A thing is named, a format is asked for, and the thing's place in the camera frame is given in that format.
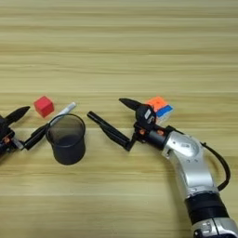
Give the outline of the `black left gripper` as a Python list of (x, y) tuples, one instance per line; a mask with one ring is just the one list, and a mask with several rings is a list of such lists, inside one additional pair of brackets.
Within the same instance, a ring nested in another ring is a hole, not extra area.
[[(12, 123), (18, 122), (29, 109), (29, 106), (25, 106), (18, 108), (6, 118), (0, 116), (0, 158), (7, 152), (23, 149), (23, 143), (15, 137), (15, 132), (9, 126)], [(46, 134), (47, 127), (48, 124), (38, 127), (24, 142), (24, 148), (30, 150), (36, 145)]]

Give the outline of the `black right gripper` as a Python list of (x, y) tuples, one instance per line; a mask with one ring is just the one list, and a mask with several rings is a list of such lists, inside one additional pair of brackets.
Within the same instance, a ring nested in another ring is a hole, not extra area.
[[(142, 104), (140, 102), (133, 99), (120, 98), (119, 101), (133, 111), (137, 111), (142, 107)], [(145, 129), (138, 123), (135, 123), (135, 131), (133, 133), (132, 139), (129, 139), (127, 136), (125, 136), (123, 133), (118, 131), (116, 128), (114, 128), (104, 120), (99, 120), (98, 124), (102, 131), (111, 140), (122, 146), (128, 152), (132, 149), (136, 141), (139, 141), (141, 143), (149, 143), (153, 147), (162, 150), (165, 147), (169, 134), (172, 131), (176, 130), (173, 126), (161, 127), (158, 125), (154, 125), (150, 129)]]

